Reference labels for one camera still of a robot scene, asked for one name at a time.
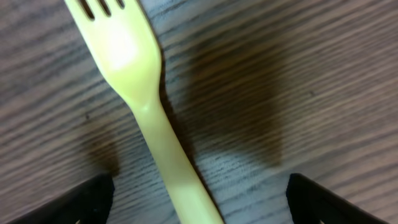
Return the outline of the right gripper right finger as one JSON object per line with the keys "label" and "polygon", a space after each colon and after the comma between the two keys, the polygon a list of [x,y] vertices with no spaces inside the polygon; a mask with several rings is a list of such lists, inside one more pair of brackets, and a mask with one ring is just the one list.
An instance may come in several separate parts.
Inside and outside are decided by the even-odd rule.
{"label": "right gripper right finger", "polygon": [[299,173],[290,174],[285,195],[294,224],[386,224]]}

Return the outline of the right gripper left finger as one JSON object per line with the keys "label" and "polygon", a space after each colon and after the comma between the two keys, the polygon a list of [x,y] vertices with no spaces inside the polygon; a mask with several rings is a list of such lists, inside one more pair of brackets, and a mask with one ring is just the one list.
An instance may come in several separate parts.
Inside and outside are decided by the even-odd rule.
{"label": "right gripper left finger", "polygon": [[11,224],[106,224],[114,191],[112,175],[102,173]]}

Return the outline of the yellow plastic fork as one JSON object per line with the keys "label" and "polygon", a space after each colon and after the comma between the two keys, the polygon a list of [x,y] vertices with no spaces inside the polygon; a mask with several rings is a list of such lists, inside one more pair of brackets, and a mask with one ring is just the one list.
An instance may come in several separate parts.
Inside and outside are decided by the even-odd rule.
{"label": "yellow plastic fork", "polygon": [[139,2],[65,3],[102,76],[130,107],[180,222],[222,223],[162,106],[161,51]]}

